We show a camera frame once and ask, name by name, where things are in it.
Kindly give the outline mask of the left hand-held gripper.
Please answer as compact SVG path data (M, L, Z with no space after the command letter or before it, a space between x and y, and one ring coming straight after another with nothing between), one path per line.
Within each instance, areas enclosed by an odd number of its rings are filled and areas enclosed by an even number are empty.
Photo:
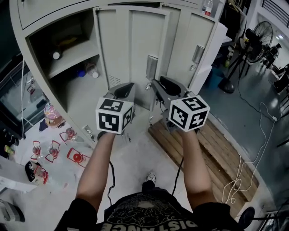
M97 129L122 134L128 124L132 122L134 101L134 83L122 83L108 90L106 98L101 97L96 106Z

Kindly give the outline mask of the grey metal locker cabinet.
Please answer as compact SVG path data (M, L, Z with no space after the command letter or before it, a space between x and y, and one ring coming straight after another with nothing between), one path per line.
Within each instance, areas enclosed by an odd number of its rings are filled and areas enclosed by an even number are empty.
M104 79L110 89L97 33L96 9L119 5L160 9L161 3L185 6L201 13L202 0L9 0L14 34L24 60L52 105L80 136L81 130L67 114L66 86L70 83L79 83L81 79L84 82L94 79L87 73L84 77L76 76L77 70L86 71L86 64L94 63L98 69L98 79ZM67 46L56 45L60 39L67 36L76 36L78 39ZM211 42L206 48L200 69L210 65L208 55L210 44ZM62 52L59 60L51 58L50 52L53 50ZM153 78L156 65L157 60L150 56L147 65L147 74L150 78ZM159 114L160 110L154 104L153 93L148 126L149 123L159 120Z

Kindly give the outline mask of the person's right forearm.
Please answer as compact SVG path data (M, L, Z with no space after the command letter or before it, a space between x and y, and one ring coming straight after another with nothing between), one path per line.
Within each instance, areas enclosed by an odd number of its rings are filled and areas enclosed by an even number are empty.
M195 131L180 131L183 147L183 174L189 204L197 206L215 202L212 181Z

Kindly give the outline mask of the clear bottle white cap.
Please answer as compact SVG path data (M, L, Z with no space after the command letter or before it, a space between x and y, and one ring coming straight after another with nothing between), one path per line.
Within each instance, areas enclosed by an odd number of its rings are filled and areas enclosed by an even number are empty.
M86 73L94 79L97 79L99 77L98 69L94 63L87 63L85 69Z

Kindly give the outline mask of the white foam box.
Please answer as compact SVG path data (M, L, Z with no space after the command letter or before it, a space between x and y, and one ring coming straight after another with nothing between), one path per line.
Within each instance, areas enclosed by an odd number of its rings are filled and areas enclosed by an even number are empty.
M211 69L212 69L211 65L206 66L203 69L200 69L196 77L193 79L190 91L192 91L195 95L198 95L206 79L208 78Z
M227 28L220 22L217 23L216 30L214 32L213 39L211 41L209 47L209 58L210 58L210 65L213 64L221 45L223 44L224 40L226 39Z

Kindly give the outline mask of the teal bin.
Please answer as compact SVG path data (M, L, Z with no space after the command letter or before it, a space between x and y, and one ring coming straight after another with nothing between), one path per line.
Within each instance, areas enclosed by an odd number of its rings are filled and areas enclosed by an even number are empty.
M212 87L216 88L224 78L225 78L225 75L221 69L218 69L218 68L212 69L212 77L211 77Z

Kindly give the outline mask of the black floor fan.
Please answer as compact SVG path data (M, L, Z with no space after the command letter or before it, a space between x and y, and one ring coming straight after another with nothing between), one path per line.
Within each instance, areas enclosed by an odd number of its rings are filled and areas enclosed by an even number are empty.
M225 93L233 93L234 85L230 81L232 75L238 67L241 68L239 78L242 76L245 65L251 65L260 61L269 50L273 38L273 28L270 22L262 21L252 29L246 29L244 48L241 49L238 57L232 62L229 68L232 68L228 77L224 78L218 87Z

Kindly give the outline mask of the yellow packet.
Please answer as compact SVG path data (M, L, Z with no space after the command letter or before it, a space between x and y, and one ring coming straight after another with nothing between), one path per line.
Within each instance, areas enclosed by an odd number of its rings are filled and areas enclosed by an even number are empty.
M75 41L77 41L77 37L76 36L67 36L65 38L60 39L56 45L61 47L61 46L67 46Z

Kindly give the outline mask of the clear jug bright red cap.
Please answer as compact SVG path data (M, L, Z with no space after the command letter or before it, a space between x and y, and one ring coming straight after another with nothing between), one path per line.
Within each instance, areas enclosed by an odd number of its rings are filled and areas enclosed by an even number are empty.
M81 152L77 151L75 148L70 148L66 157L77 164L78 166L85 168L90 157L82 154Z

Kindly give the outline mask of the person's black trousers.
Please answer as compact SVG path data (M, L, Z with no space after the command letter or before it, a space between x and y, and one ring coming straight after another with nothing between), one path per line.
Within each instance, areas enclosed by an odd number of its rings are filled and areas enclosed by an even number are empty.
M145 181L142 184L142 193L151 193L156 190L155 183L152 180Z

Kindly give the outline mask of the black tumbler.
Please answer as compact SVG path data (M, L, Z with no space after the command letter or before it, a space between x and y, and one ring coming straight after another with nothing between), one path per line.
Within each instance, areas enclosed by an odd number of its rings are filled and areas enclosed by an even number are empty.
M11 147L12 145L18 146L19 139L11 135L6 129L0 128L0 144L2 146L7 145L8 147Z

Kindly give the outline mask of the small cream fan heater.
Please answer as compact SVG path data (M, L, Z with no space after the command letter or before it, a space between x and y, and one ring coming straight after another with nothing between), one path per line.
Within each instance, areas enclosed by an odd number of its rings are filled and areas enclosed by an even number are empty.
M37 168L37 164L31 161L28 161L24 167L25 169L25 173L27 175L27 178L29 180L29 182L31 183L37 183L38 179L36 177L36 168Z

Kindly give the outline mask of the white water dispenser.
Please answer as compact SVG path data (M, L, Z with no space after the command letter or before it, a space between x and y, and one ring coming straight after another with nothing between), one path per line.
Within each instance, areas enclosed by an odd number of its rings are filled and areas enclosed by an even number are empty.
M36 187L28 180L24 166L0 156L0 191L8 188L26 193Z

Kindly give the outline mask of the black round base stand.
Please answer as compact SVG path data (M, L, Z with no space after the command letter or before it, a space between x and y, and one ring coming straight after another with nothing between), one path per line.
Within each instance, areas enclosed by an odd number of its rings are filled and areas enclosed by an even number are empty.
M266 212L264 217L255 217L255 209L248 207L241 214L238 223L245 230L254 221L261 221L257 231L289 231L289 209Z

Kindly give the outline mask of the grey woven basket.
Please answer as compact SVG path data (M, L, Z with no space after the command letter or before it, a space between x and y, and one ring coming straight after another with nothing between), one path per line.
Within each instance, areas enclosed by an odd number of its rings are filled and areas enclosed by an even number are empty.
M0 210L2 211L6 221L25 222L23 212L16 205L0 199Z

